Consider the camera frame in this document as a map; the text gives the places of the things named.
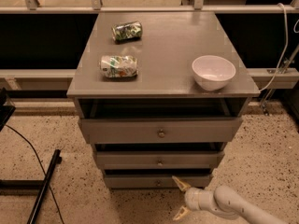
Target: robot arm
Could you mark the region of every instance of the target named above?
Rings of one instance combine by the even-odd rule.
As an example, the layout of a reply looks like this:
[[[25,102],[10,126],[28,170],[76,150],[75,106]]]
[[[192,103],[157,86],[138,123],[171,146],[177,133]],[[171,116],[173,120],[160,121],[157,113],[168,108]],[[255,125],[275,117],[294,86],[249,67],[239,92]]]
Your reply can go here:
[[[205,210],[218,217],[236,219],[243,217],[250,224],[287,224],[261,208],[244,200],[233,189],[220,186],[214,191],[197,189],[173,176],[178,187],[185,191],[186,206],[182,206],[174,220],[185,217],[191,211]]]

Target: speckled floor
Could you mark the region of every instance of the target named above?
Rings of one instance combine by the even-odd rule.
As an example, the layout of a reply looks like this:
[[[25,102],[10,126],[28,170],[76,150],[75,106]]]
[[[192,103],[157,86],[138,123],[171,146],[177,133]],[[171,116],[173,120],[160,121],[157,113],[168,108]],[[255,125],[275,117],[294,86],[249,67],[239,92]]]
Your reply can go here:
[[[183,204],[178,189],[109,190],[96,168],[92,149],[78,128],[72,104],[31,112],[22,105],[8,121],[35,146],[45,168],[55,148],[63,161],[51,180],[64,223],[168,224]],[[270,117],[250,106],[233,142],[206,189],[228,185],[251,203],[291,224],[299,223],[298,126],[280,102],[269,104]],[[9,128],[0,132],[0,178],[41,179],[34,152]],[[35,197],[0,196],[0,223],[27,223]],[[61,223],[48,194],[38,223]],[[177,223],[247,223],[208,212],[191,213]]]

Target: cabinet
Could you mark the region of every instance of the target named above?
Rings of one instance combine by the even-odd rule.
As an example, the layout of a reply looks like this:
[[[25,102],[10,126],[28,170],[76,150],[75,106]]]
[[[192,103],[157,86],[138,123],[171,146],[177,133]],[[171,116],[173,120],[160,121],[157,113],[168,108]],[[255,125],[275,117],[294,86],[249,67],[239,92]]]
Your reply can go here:
[[[140,40],[115,44],[111,26],[140,21]],[[139,74],[108,79],[103,55],[133,55]],[[204,91],[192,78],[192,61],[220,55],[237,70],[219,91]],[[68,90],[79,127],[93,148],[107,187],[172,188],[172,175],[205,187],[259,91],[209,12],[100,12]]]

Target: dark can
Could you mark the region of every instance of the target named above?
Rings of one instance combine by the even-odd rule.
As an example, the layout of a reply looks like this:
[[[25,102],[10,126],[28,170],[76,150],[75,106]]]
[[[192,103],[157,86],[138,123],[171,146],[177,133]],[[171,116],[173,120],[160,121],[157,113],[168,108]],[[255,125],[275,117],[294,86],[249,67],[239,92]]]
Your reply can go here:
[[[142,25],[139,21],[132,21],[112,26],[112,38],[115,41],[141,38],[141,36]]]

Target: bowl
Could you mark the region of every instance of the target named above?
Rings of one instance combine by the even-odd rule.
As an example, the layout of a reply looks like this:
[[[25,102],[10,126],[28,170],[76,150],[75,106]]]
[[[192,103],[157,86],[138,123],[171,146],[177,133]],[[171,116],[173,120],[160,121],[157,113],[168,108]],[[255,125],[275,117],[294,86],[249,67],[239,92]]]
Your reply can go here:
[[[235,76],[235,66],[219,56],[201,56],[192,63],[193,77],[206,91],[225,87]]]

